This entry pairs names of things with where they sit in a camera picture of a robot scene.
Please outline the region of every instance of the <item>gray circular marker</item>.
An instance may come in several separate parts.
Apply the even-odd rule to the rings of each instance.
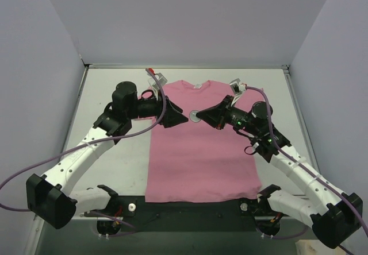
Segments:
[[[192,110],[189,114],[190,120],[192,120],[195,123],[198,123],[200,119],[197,117],[198,110]]]

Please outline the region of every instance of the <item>white wall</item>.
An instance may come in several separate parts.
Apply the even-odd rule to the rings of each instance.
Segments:
[[[85,63],[280,67],[325,0],[51,0]]]
[[[368,0],[327,0],[290,67],[321,172],[365,201],[368,221]],[[352,237],[366,254],[362,229]]]
[[[49,0],[0,0],[0,181],[60,152],[83,64]],[[26,208],[20,176],[0,202]],[[0,209],[0,254],[23,254],[33,213]]]

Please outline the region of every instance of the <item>white table surface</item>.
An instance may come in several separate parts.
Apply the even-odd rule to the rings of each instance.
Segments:
[[[296,147],[299,154],[310,162],[297,114],[281,69],[156,69],[168,83],[185,80],[191,84],[216,80],[229,83],[240,78],[249,86],[263,88],[274,109],[273,122],[276,128]],[[148,87],[149,76],[144,69],[89,69],[82,91],[74,123],[71,127],[67,148],[80,142],[111,101],[115,86],[122,81],[132,81],[141,93]],[[151,121],[133,121],[129,133],[138,132]],[[85,190],[104,184],[120,195],[144,195],[147,185],[151,132],[121,140],[103,154],[78,181],[74,190]],[[302,195],[302,192],[278,169],[255,155],[258,175],[265,188],[279,185],[283,190]]]

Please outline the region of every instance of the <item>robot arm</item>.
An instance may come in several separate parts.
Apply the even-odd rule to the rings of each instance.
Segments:
[[[318,239],[325,245],[336,248],[357,231],[361,224],[345,202],[319,180],[327,183],[346,198],[360,215],[362,215],[362,199],[355,193],[348,196],[341,189],[326,181],[272,124],[273,139],[270,134],[269,114],[265,102],[256,102],[249,113],[236,108],[234,100],[245,91],[246,85],[241,84],[239,79],[234,80],[230,85],[235,97],[227,95],[220,104],[196,111],[196,117],[218,130],[229,124],[237,134],[249,138],[253,150],[268,163],[281,170],[309,199],[303,200],[271,185],[259,193],[256,210],[264,213],[287,214],[311,227]],[[293,162],[280,152],[275,147],[274,140],[283,152],[292,156],[297,162]]]
[[[161,84],[166,81],[161,74],[157,75]],[[84,191],[72,190],[92,164],[115,146],[120,136],[127,134],[132,128],[132,119],[160,116],[163,99],[166,100],[166,110],[160,125],[170,128],[188,121],[178,106],[167,96],[161,96],[157,84],[152,84],[151,87],[152,90],[145,91],[151,93],[150,97],[138,99],[135,84],[122,82],[117,85],[112,94],[112,102],[105,107],[93,127],[78,144],[84,147],[75,148],[41,177],[33,174],[27,180],[27,204],[31,211],[59,229],[75,214],[105,209],[109,203],[114,203],[114,199],[118,199],[115,191],[103,185]]]

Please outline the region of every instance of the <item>red tip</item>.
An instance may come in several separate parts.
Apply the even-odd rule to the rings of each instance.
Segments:
[[[155,71],[153,70],[153,68],[149,68],[149,69],[148,69],[148,71],[149,71],[150,73],[152,73],[153,75],[155,75]]]

